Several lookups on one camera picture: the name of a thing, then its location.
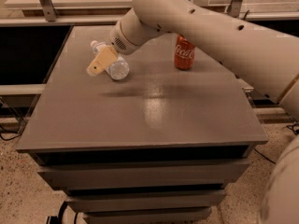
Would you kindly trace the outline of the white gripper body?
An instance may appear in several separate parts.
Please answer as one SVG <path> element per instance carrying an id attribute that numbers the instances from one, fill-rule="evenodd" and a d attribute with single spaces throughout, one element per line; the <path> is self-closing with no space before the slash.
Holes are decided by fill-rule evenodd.
<path id="1" fill-rule="evenodd" d="M 109 39 L 114 49 L 123 55 L 130 55 L 145 43 L 159 37 L 163 31 L 140 21 L 131 8 L 111 30 Z"/>

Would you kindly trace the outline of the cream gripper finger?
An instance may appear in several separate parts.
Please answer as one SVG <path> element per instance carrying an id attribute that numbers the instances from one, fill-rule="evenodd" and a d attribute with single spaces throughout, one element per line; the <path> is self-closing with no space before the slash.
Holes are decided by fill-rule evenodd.
<path id="1" fill-rule="evenodd" d="M 93 58 L 86 71 L 91 77 L 105 71 L 118 60 L 118 52 L 110 45 L 99 45 L 94 48 L 95 57 Z"/>

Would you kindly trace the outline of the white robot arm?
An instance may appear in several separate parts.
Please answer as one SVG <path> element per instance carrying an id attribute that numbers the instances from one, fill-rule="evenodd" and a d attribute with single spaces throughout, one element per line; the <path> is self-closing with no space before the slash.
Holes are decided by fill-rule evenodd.
<path id="1" fill-rule="evenodd" d="M 166 32 L 189 42 L 299 119 L 299 38 L 196 6 L 190 0 L 132 0 L 87 73 L 96 76 Z M 298 224 L 299 137 L 277 160 L 258 224 Z"/>

